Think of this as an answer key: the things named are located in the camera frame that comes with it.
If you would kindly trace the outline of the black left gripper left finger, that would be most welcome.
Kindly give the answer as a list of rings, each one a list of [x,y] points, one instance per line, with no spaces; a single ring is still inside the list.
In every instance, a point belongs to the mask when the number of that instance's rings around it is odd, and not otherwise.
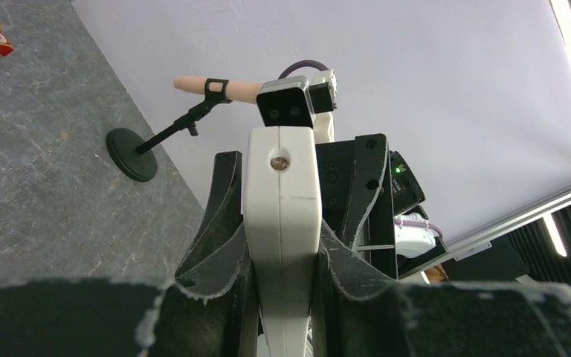
[[[0,283],[0,356],[249,356],[243,228],[174,279]]]

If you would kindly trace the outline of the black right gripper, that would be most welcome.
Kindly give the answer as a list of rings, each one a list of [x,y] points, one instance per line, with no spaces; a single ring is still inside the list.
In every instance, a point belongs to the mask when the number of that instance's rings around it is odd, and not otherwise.
[[[383,134],[317,144],[316,158],[323,219],[352,250],[365,242],[370,264],[396,279],[390,151]],[[215,155],[210,193],[192,243],[175,271],[180,277],[209,257],[242,222],[242,153]]]

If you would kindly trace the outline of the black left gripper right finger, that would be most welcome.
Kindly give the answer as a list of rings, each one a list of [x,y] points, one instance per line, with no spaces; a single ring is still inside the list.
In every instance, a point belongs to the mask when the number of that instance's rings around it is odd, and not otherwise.
[[[571,356],[571,287],[389,278],[322,225],[316,356]]]

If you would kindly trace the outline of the white remote control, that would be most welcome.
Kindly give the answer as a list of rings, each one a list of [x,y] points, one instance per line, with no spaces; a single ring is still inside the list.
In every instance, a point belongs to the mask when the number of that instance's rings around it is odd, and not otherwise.
[[[322,203],[308,127],[253,129],[242,213],[270,356],[304,356]]]

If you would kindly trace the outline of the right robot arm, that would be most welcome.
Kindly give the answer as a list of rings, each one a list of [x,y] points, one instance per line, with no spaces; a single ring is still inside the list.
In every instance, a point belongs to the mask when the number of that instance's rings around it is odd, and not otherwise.
[[[197,266],[237,230],[262,267],[309,263],[327,229],[382,273],[404,277],[445,250],[424,201],[385,135],[317,144],[310,129],[256,129],[245,154],[216,155],[203,221],[175,273]]]

